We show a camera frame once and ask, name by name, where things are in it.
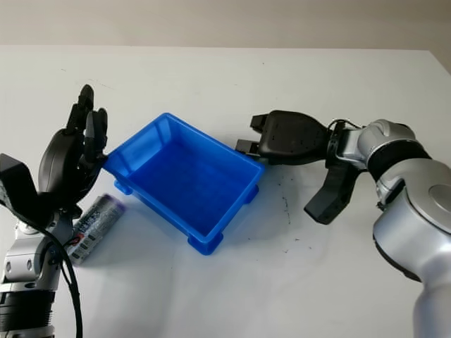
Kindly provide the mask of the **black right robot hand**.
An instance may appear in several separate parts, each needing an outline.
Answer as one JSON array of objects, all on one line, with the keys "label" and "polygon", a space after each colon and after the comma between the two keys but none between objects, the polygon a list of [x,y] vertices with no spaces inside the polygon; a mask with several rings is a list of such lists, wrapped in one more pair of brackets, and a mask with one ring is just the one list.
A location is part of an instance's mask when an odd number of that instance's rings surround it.
[{"label": "black right robot hand", "polygon": [[239,139],[235,150],[269,165],[304,165],[326,159],[330,132],[315,118],[292,111],[255,115],[257,142]]}]

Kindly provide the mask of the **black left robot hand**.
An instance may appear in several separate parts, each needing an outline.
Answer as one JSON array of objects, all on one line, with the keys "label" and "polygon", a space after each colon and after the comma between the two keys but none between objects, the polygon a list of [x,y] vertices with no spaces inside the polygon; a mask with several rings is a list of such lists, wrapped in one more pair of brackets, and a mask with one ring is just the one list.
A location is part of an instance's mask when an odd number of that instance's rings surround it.
[{"label": "black left robot hand", "polygon": [[94,90],[86,84],[73,104],[66,126],[51,138],[39,165],[38,187],[52,209],[82,215],[78,202],[96,182],[107,143],[108,115],[94,109]]}]

